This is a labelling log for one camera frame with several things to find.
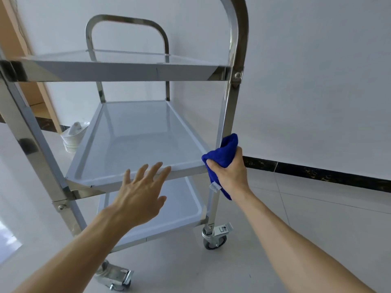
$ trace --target person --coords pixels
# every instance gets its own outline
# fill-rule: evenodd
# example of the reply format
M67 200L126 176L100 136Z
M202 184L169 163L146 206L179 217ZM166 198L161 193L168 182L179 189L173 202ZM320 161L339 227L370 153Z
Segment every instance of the person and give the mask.
M242 149L227 168L207 161L221 186L245 213L262 247L290 292L374 292L333 257L285 224L251 191ZM114 202L103 209L80 235L25 280L14 293L81 293L115 244L130 229L159 214L167 197L159 196L170 167L154 179L162 162L134 180L128 169Z

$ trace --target right arm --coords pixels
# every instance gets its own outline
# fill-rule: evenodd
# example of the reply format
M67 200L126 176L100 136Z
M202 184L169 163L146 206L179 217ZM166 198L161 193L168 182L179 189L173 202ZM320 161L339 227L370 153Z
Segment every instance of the right arm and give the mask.
M251 191L242 148L227 168L208 160L221 186L245 213L274 270L290 292L374 292L333 257L294 231Z

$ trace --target utility cart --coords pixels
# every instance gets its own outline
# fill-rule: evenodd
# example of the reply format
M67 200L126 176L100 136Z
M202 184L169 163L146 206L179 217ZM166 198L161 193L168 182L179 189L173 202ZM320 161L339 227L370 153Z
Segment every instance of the utility cart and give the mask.
M125 169L130 168L134 174L145 163L163 161L164 166L171 165L172 171L161 194L170 199L156 218L130 230L111 252L185 226L204 225L202 236L209 250L227 240L231 224L215 226L220 193L211 190L205 206L191 178L207 172L201 156L210 149L170 103L170 81L226 81L216 147L231 133L246 56L248 14L245 0L221 2L231 28L229 58L223 66L170 55L167 35L153 21L104 14L89 20L85 51L6 60L0 49L0 113L73 235L86 227L78 199L100 195L100 211L114 200ZM92 31L103 21L155 28L163 38L164 53L94 49ZM91 81L96 82L100 104L64 177L18 82ZM106 101L101 82L120 81L165 81L165 99ZM104 261L95 276L111 290L122 291L130 285L132 274Z

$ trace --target cleaning towel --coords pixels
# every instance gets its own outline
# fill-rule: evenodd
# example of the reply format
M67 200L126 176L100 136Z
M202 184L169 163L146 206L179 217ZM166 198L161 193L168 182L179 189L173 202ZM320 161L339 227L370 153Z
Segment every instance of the cleaning towel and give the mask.
M205 163L206 167L208 168L208 173L209 173L209 178L211 183L216 182L218 185L221 186L217 175L208 167L206 161L208 159L212 159L213 161L217 162L219 166L226 168L231 164L233 158L235 157L237 146L238 146L238 135L233 133L232 135L222 139L220 148L210 151L202 156L202 161ZM221 188L221 192L229 200L232 200L230 195L223 188Z

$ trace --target stack of white bowls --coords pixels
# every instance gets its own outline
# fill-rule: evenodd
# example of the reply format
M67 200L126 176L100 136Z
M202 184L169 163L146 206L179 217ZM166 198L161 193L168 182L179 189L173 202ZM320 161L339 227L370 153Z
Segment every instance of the stack of white bowls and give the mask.
M61 134L67 152L76 152L90 123L75 122Z

